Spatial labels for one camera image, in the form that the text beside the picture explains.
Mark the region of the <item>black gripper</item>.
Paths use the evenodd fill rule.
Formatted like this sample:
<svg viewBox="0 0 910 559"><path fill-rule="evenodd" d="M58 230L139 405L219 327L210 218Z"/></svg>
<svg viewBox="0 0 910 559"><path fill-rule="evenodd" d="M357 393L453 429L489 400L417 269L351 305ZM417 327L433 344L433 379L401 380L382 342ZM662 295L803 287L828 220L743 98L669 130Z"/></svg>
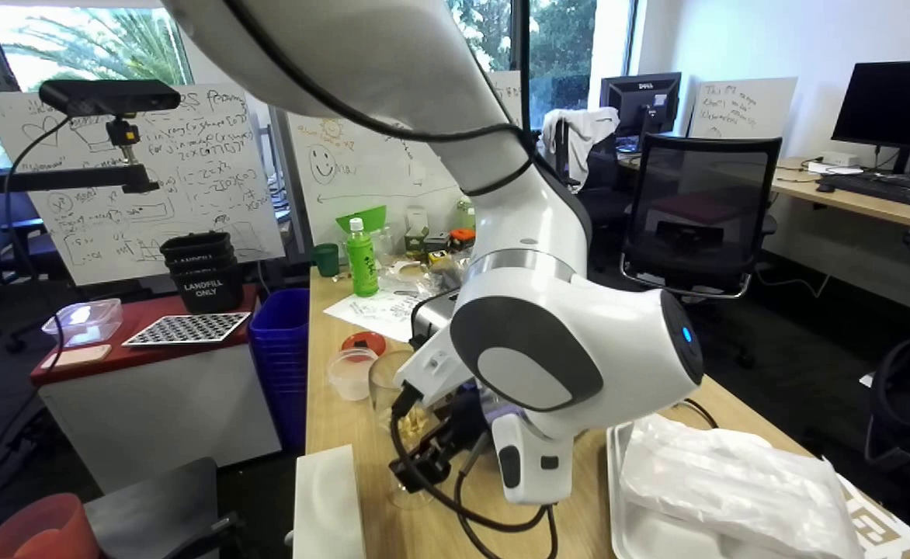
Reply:
<svg viewBox="0 0 910 559"><path fill-rule="evenodd" d="M401 391L390 404L390 420L405 454L387 467L409 492L444 482L450 458L489 434L477 388L456 388L438 409L417 409L417 398Z"/></svg>

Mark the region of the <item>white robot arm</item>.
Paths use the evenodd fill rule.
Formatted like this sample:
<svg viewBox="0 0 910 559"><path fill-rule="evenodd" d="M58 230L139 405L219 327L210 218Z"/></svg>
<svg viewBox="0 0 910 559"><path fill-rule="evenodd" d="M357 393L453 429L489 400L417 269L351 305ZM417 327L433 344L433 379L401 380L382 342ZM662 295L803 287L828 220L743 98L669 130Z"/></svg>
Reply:
<svg viewBox="0 0 910 559"><path fill-rule="evenodd" d="M407 360L423 404L476 380L502 492L558 503L587 429L648 416L703 375L681 301L587 277L589 222L543 170L444 0L162 0L253 96L425 141L476 209L453 317Z"/></svg>

